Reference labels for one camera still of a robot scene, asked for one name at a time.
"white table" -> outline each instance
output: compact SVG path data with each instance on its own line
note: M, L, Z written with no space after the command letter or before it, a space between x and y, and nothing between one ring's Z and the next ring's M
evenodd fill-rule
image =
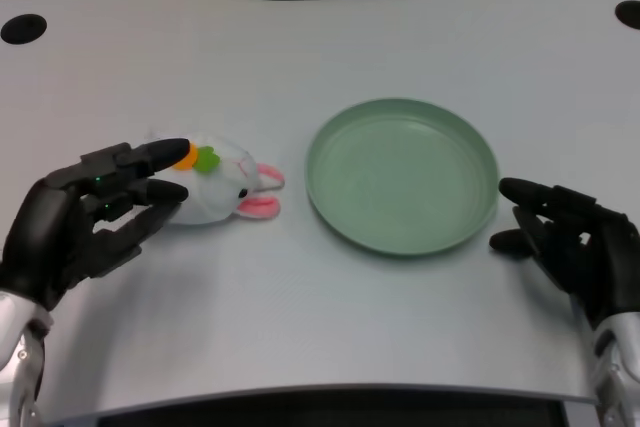
M223 133L287 177L278 219L166 229L72 291L45 419L319 384L590 400L566 296L489 251L509 202L460 248L392 261L331 234L302 171L330 116L412 97L473 123L505 176L640 221L640 32L620 1L0 0L0 23L49 23L0 43L0 234L38 176L149 126Z

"robotic hand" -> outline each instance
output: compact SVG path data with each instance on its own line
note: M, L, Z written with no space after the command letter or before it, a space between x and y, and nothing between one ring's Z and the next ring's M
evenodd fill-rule
M35 183L7 236L0 264L0 427L40 425L35 409L51 311L79 282L103 277L140 254L189 195L182 186L147 179L182 160L186 139L131 149L119 144ZM116 231L113 221L147 206Z
M572 295L591 328L593 385L606 427L640 426L640 238L626 215L564 187L502 179L500 192L517 204L519 229L490 245L532 256L551 281ZM542 222L538 216L549 219ZM589 239L582 241L583 234Z

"green plate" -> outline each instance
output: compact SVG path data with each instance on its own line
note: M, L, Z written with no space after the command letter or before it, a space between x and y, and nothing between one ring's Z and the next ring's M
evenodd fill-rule
M428 254L468 239L492 215L498 179L493 152L471 125L410 99L341 112L307 154L307 191L319 214L387 254Z

